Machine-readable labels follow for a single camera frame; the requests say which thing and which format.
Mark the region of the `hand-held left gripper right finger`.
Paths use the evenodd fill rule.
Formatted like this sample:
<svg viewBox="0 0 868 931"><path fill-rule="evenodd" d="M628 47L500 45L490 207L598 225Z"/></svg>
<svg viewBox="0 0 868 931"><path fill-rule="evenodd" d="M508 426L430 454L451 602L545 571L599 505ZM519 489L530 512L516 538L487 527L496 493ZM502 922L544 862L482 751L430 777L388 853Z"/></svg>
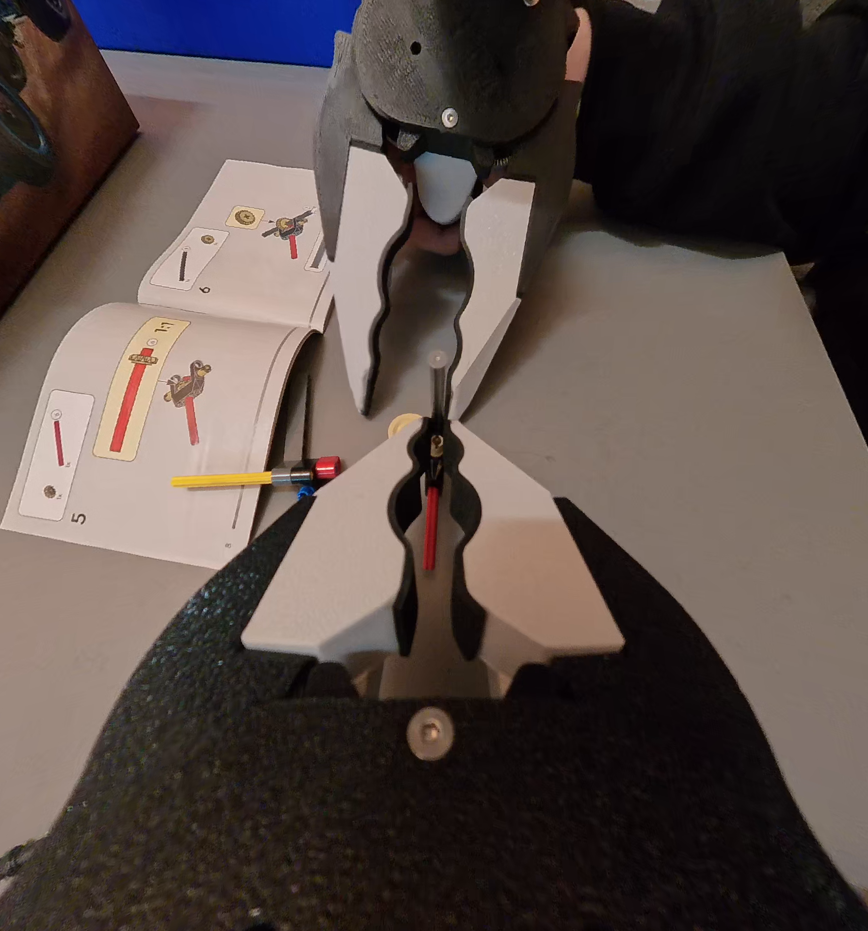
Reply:
<svg viewBox="0 0 868 931"><path fill-rule="evenodd" d="M527 666L619 653L625 636L553 495L457 421L442 427L447 487L438 567L460 658L499 699Z"/></svg>

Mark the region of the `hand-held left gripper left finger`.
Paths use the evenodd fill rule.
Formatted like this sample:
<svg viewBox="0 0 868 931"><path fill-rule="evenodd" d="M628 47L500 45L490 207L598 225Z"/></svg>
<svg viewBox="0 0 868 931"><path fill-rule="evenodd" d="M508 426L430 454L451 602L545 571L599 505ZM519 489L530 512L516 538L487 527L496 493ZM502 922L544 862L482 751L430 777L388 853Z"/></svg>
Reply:
<svg viewBox="0 0 868 931"><path fill-rule="evenodd" d="M254 653L337 663L365 697L386 697L385 662L417 628L410 529L423 512L428 421L407 424L312 498L250 622Z"/></svg>

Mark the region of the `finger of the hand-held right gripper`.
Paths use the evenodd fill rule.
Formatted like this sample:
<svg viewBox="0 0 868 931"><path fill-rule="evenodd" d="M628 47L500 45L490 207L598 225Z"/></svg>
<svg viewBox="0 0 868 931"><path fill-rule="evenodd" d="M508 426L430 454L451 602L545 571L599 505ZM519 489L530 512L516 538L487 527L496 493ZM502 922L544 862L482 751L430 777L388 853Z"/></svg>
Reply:
<svg viewBox="0 0 868 931"><path fill-rule="evenodd" d="M331 282L347 381L362 416L379 371L388 269L409 231L413 199L384 153L349 148Z"/></svg>
<svg viewBox="0 0 868 931"><path fill-rule="evenodd" d="M461 239L471 287L455 320L451 419L473 401L520 303L519 280L533 205L530 180L502 178L464 210Z"/></svg>

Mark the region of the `person's right forearm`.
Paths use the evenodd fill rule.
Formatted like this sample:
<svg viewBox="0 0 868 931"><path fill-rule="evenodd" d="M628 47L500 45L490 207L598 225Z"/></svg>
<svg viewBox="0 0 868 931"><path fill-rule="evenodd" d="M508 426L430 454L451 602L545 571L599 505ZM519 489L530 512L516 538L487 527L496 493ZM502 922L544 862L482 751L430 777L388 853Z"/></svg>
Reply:
<svg viewBox="0 0 868 931"><path fill-rule="evenodd" d="M626 224L812 261L868 231L868 2L579 2L574 178Z"/></svg>

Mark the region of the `lego set box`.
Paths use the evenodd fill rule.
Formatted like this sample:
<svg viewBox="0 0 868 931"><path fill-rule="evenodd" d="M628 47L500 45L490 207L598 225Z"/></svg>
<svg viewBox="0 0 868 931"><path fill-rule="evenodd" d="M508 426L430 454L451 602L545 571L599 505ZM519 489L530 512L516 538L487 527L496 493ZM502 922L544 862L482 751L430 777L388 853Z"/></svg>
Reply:
<svg viewBox="0 0 868 931"><path fill-rule="evenodd" d="M138 131L72 2L0 1L0 320Z"/></svg>

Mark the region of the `person's right hand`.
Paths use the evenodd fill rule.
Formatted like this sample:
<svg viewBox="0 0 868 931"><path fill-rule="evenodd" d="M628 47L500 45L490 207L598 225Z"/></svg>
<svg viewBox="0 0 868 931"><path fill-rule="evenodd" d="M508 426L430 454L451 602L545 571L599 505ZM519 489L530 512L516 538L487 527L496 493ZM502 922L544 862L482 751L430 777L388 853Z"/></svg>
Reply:
<svg viewBox="0 0 868 931"><path fill-rule="evenodd" d="M565 79L583 85L591 58L591 19L588 10L582 6L576 7L575 12L579 18L579 29L568 49ZM455 255L461 249L459 222L439 225L432 220L420 200L415 164L405 162L393 144L386 146L386 156L403 183L413 186L413 222L407 241L408 246L413 250L440 256Z"/></svg>

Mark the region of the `open instruction booklet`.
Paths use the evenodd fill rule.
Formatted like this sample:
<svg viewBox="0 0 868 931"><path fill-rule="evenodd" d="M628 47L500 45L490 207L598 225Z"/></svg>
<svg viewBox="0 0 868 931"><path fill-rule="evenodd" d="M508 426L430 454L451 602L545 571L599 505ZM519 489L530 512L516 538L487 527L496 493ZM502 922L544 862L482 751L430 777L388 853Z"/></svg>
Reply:
<svg viewBox="0 0 868 931"><path fill-rule="evenodd" d="M227 160L135 303L58 345L2 530L220 569L251 538L289 372L332 290L311 169Z"/></svg>

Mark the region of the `blue plastic bin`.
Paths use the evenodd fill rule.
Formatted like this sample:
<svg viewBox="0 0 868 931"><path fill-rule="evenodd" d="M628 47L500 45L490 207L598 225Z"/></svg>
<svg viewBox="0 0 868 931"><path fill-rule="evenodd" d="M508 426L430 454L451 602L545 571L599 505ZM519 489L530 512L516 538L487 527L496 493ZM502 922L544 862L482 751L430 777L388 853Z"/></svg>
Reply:
<svg viewBox="0 0 868 931"><path fill-rule="evenodd" d="M103 49L330 67L358 1L75 1Z"/></svg>

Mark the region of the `person's dark clothing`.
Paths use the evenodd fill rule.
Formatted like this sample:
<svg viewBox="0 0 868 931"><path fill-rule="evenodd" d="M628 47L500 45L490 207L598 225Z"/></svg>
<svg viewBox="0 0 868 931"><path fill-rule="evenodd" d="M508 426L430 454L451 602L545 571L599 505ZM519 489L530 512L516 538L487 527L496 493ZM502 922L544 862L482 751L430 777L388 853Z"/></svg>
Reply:
<svg viewBox="0 0 868 931"><path fill-rule="evenodd" d="M815 262L800 286L868 446L868 231Z"/></svg>

